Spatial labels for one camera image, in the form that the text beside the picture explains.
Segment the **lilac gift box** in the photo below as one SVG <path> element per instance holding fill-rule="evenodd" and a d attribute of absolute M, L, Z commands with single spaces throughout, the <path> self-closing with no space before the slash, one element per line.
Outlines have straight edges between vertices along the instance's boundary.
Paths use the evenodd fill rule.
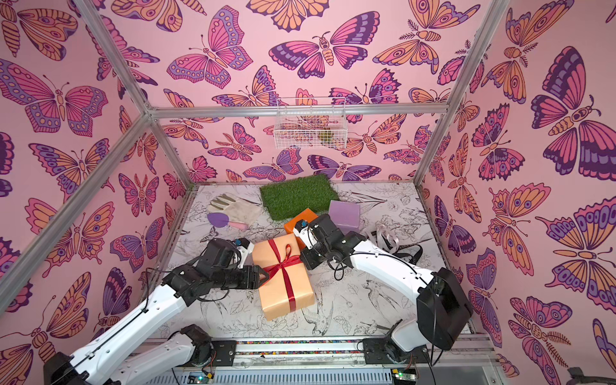
<path fill-rule="evenodd" d="M 328 212 L 332 222 L 344 233 L 359 232 L 361 226 L 361 207 L 357 203 L 331 201 Z"/>

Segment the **orange gift box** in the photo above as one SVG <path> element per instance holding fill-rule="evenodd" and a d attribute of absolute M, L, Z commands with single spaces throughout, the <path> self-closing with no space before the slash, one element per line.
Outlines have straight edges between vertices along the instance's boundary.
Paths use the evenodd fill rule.
<path fill-rule="evenodd" d="M 311 209 L 305 209 L 296 217 L 294 217 L 290 221 L 287 221 L 287 223 L 284 225 L 284 229 L 287 234 L 295 234 L 295 231 L 300 232 L 317 218 L 318 215 L 314 213 Z"/>

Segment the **red ribbon bow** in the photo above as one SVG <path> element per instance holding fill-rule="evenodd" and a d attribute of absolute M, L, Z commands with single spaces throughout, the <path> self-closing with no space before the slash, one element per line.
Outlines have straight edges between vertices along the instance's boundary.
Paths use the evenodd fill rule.
<path fill-rule="evenodd" d="M 266 266 L 264 268 L 264 271 L 266 271 L 266 273 L 269 274 L 269 280 L 271 280 L 277 273 L 279 272 L 282 273 L 290 312 L 295 312 L 297 310 L 297 302 L 296 302 L 295 292 L 293 290 L 292 282 L 290 279 L 290 275 L 287 272 L 287 268 L 298 265 L 298 264 L 302 264 L 300 255 L 293 252 L 293 248 L 292 248 L 292 245 L 290 245 L 290 243 L 285 244 L 284 257 L 282 257 L 280 251 L 278 250 L 278 245 L 274 240 L 269 240 L 268 244 L 271 250 L 273 250 L 274 255 L 278 262 L 276 264 Z"/>

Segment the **white satin ribbon bow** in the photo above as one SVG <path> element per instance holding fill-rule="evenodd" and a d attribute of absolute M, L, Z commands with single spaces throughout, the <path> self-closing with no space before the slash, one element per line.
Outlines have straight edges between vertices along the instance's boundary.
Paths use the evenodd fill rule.
<path fill-rule="evenodd" d="M 399 239 L 391 233 L 385 225 L 380 224 L 374 230 L 367 233 L 368 239 L 374 243 L 379 249 L 387 253 L 397 253 L 400 247 Z"/>

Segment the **large tan gift box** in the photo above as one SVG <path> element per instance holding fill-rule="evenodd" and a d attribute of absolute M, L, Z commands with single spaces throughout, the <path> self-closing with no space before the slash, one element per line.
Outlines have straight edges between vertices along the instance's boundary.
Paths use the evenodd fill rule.
<path fill-rule="evenodd" d="M 269 274 L 266 283 L 259 288 L 261 308 L 268 321 L 313 306 L 316 302 L 300 253 L 297 238 L 293 234 L 259 242 L 254 246 L 253 264 Z"/>

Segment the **black lettered ribbon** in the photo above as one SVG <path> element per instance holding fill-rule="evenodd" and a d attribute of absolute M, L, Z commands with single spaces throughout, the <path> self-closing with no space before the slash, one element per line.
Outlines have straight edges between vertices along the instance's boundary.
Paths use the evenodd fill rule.
<path fill-rule="evenodd" d="M 400 245 L 396 252 L 392 253 L 397 258 L 412 265 L 417 265 L 424 255 L 424 249 L 420 244 Z"/>

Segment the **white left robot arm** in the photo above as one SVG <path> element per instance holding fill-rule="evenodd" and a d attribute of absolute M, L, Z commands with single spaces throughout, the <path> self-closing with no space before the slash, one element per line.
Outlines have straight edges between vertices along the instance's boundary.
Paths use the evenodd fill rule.
<path fill-rule="evenodd" d="M 215 238 L 200 255 L 170 271 L 154 291 L 120 322 L 70 355 L 55 354 L 43 367 L 46 384 L 130 384 L 147 381 L 182 364 L 209 366 L 216 358 L 211 337 L 200 327 L 183 327 L 166 343 L 138 356 L 155 330 L 203 303 L 213 289 L 256 290 L 269 274 L 246 264 L 254 245 L 245 238 Z"/>

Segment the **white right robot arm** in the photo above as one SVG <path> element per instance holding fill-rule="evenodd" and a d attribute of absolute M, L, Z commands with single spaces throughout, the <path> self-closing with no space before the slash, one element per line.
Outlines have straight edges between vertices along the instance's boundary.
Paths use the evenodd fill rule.
<path fill-rule="evenodd" d="M 382 250 L 364 235 L 344 234 L 327 214 L 312 222 L 301 220 L 294 235 L 306 246 L 301 258 L 308 269 L 330 262 L 337 269 L 360 270 L 415 304 L 415 318 L 397 322 L 383 339 L 383 348 L 391 355 L 422 346 L 450 351 L 473 315 L 452 271 L 420 268 Z"/>

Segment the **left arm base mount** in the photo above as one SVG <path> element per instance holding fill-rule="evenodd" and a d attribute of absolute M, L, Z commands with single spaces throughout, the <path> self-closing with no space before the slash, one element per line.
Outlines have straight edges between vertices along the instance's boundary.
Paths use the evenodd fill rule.
<path fill-rule="evenodd" d="M 236 340 L 190 343 L 189 356 L 181 360 L 179 367 L 232 367 L 236 351 Z"/>

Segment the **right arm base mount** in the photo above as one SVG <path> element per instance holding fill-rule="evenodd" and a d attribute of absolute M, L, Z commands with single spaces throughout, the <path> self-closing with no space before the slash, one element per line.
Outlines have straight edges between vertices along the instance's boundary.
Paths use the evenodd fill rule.
<path fill-rule="evenodd" d="M 360 350 L 364 354 L 366 364 L 426 364 L 427 349 L 425 346 L 417 347 L 406 352 L 396 346 L 388 338 L 365 338 L 361 341 Z"/>

